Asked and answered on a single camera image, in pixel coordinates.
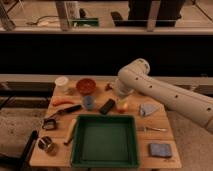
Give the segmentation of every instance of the wooden tabletop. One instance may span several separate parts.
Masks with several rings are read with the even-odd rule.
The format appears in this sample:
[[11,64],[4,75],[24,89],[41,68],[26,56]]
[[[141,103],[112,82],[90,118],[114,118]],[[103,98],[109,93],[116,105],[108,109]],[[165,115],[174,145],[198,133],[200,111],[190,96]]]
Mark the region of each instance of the wooden tabletop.
[[[79,114],[98,114],[98,109],[109,99],[117,99],[112,90],[105,91],[106,81],[96,81],[97,89],[93,96],[95,98],[95,109],[93,111],[87,111],[84,108],[73,112],[72,114],[63,115],[60,117],[58,122],[58,129],[52,131],[45,131],[43,129],[39,132],[39,137],[49,136],[52,138],[53,142],[57,145],[56,154],[49,155],[46,152],[40,150],[36,143],[31,159],[30,165],[36,167],[71,167],[70,166],[70,155],[71,155],[71,145],[65,146],[63,141],[67,134],[69,123],[73,118],[76,118]],[[71,104],[63,104],[57,107],[52,105],[55,99],[69,98],[75,104],[82,104],[82,96],[77,92],[76,81],[70,81],[70,92],[62,93],[57,88],[53,93],[49,107],[46,112],[48,117],[59,109],[64,109],[70,107]],[[156,105],[159,109],[152,115],[147,117],[139,116],[139,105],[144,103],[150,103]],[[116,108],[113,108],[108,115],[133,115],[136,122],[136,128],[141,126],[149,126],[156,128],[166,128],[167,132],[160,131],[139,131],[137,130],[137,139],[139,147],[139,159],[140,159],[140,169],[161,169],[161,168],[181,168],[181,161],[177,151],[177,147],[174,141],[174,136],[172,129],[165,112],[164,106],[155,101],[154,99],[144,96],[138,92],[134,92],[128,97],[129,108],[124,114],[119,114]],[[151,157],[148,152],[149,143],[168,143],[171,145],[173,157],[169,159]]]

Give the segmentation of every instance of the metal bar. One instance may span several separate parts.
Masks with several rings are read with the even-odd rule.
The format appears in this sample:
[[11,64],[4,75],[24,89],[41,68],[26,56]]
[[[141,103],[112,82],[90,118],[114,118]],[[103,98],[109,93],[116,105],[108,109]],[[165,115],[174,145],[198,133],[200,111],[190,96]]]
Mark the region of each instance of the metal bar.
[[153,32],[147,32],[146,28],[139,27],[113,27],[113,28],[89,28],[73,27],[70,31],[62,32],[60,28],[43,27],[16,27],[10,34],[89,34],[89,35],[213,35],[213,28],[181,28],[181,27],[155,27]]
[[55,1],[56,9],[58,12],[59,20],[60,20],[60,27],[62,31],[68,31],[70,28],[68,22],[68,16],[66,12],[66,6],[64,1]]
[[149,11],[149,18],[147,23],[147,31],[153,31],[156,25],[158,12],[160,9],[160,0],[153,0],[151,3],[150,11]]
[[80,18],[78,1],[66,1],[65,6],[68,19],[72,20]]
[[7,10],[7,14],[13,9],[15,8],[15,6],[19,3],[19,1],[15,1],[15,3]]
[[0,0],[0,20],[2,23],[2,27],[6,31],[12,31],[15,29],[15,24],[13,23],[12,20],[10,20],[9,16],[7,15],[7,12],[4,9],[4,5],[2,0]]
[[[0,83],[4,82],[54,82],[57,77],[61,75],[39,75],[39,74],[0,74]],[[83,75],[66,75],[72,80],[78,80]],[[90,76],[97,80],[114,81],[117,76]],[[213,77],[166,77],[153,76],[153,78],[160,81],[165,81],[169,84],[175,85],[199,85],[199,86],[213,86]]]

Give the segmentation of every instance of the orange object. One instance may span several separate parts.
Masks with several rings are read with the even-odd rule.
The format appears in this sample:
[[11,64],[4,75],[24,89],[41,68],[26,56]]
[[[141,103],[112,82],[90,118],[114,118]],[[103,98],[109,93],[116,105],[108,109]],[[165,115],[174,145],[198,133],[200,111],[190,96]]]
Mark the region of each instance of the orange object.
[[83,96],[92,94],[96,89],[96,83],[90,78],[84,78],[77,82],[76,88]]
[[53,106],[59,106],[62,104],[74,104],[74,102],[71,99],[68,98],[56,98],[52,100]]
[[129,105],[127,99],[117,99],[116,101],[116,109],[119,113],[124,113],[128,110]]

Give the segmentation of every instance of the small white object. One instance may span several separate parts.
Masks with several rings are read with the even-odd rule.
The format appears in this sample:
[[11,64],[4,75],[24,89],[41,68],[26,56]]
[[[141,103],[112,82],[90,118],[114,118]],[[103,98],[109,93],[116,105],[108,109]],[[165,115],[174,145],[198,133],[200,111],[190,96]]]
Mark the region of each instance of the small white object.
[[139,110],[140,110],[140,115],[145,117],[156,112],[158,110],[158,107],[153,104],[145,103],[140,105]]
[[69,89],[69,79],[65,76],[58,77],[55,80],[55,85],[62,92],[67,92]]

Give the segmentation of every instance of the green plastic bin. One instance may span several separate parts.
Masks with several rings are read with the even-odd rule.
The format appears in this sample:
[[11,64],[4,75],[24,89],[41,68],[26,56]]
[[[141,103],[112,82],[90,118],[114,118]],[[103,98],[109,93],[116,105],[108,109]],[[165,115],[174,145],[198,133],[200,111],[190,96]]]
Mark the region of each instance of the green plastic bin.
[[129,115],[79,115],[72,167],[137,168],[135,120]]

